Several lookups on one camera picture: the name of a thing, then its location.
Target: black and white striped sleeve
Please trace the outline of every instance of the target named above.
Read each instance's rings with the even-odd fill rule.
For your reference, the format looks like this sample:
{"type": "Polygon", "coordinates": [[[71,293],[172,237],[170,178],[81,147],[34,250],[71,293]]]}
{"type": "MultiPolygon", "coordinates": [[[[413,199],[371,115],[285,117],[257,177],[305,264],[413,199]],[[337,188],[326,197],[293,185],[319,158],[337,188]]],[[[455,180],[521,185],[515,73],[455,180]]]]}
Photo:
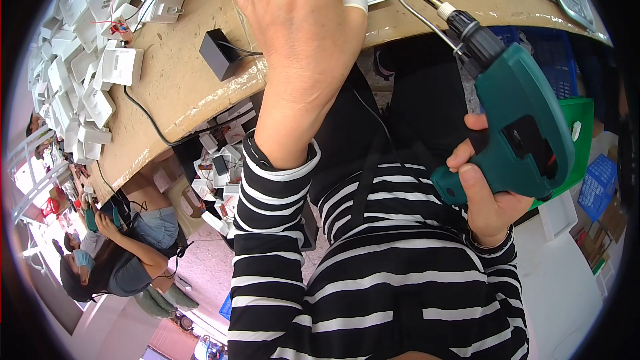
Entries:
{"type": "Polygon", "coordinates": [[[311,170],[320,159],[313,141],[305,164],[277,170],[252,139],[253,132],[243,141],[245,161],[234,221],[228,349],[238,359],[268,357],[276,339],[301,313],[305,295],[301,213],[311,170]]]}

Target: green plastic crate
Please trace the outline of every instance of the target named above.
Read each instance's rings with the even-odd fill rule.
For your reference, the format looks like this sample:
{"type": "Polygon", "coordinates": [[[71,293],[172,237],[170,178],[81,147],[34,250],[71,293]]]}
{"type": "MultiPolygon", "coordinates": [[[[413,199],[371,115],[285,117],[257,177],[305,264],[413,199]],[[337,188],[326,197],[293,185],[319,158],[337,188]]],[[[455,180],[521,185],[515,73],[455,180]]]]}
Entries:
{"type": "MultiPolygon", "coordinates": [[[[580,129],[578,140],[573,143],[573,148],[575,150],[573,168],[564,184],[562,184],[560,188],[554,189],[554,194],[551,198],[562,194],[584,178],[584,173],[587,172],[587,166],[589,163],[591,136],[593,134],[593,99],[574,96],[573,98],[558,100],[558,103],[560,104],[560,109],[564,114],[567,127],[572,128],[576,121],[580,121],[582,123],[582,127],[580,129]]],[[[544,202],[534,200],[530,210],[538,207],[542,203],[544,202]]]]}

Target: denim shorts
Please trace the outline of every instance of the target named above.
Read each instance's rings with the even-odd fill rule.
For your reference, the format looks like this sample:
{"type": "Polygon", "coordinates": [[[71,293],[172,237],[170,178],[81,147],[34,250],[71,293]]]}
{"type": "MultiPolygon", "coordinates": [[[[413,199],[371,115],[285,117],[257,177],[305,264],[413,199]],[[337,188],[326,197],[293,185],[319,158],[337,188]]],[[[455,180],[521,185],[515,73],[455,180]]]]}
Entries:
{"type": "MultiPolygon", "coordinates": [[[[132,207],[132,218],[136,214],[132,207]]],[[[178,237],[178,219],[172,206],[140,213],[134,228],[156,249],[171,247],[178,237]]]]}

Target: woman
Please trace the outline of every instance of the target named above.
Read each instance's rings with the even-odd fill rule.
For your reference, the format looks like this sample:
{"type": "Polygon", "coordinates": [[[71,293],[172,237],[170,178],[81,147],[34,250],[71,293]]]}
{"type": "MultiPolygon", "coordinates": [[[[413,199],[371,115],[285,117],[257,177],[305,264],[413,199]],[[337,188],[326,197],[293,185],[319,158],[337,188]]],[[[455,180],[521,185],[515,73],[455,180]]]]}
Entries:
{"type": "MultiPolygon", "coordinates": [[[[178,221],[171,202],[141,173],[124,184],[122,191],[131,202],[131,216],[122,217],[127,209],[117,207],[121,219],[130,219],[131,226],[121,231],[107,214],[96,212],[96,226],[106,241],[95,257],[77,249],[60,260],[62,285],[73,300],[88,302],[97,293],[128,297],[142,292],[164,273],[168,258],[176,253],[178,221]],[[134,210],[134,202],[145,208],[134,210]]],[[[111,200],[125,203],[118,196],[111,200]]]]}
{"type": "Polygon", "coordinates": [[[243,141],[229,358],[526,358],[511,225],[532,198],[493,195],[468,164],[467,128],[487,124],[466,115],[451,50],[420,38],[385,54],[396,76],[383,128],[354,67],[364,9],[236,1],[269,79],[243,141]],[[444,164],[468,206],[444,204],[432,186],[444,164]],[[305,285],[307,195],[330,248],[305,285]]]}

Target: striped shirt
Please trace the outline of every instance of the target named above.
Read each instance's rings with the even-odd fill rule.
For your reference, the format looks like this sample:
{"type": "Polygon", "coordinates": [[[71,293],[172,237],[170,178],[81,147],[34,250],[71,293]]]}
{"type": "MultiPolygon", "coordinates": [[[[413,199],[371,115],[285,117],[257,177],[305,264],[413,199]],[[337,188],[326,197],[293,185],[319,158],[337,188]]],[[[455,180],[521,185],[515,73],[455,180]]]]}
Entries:
{"type": "Polygon", "coordinates": [[[496,248],[470,240],[427,171],[379,164],[364,223],[349,223],[359,175],[320,200],[330,243],[305,285],[301,212],[321,153],[276,170],[245,139],[236,209],[228,353],[236,359],[524,359],[529,335],[513,228],[496,248]]]}

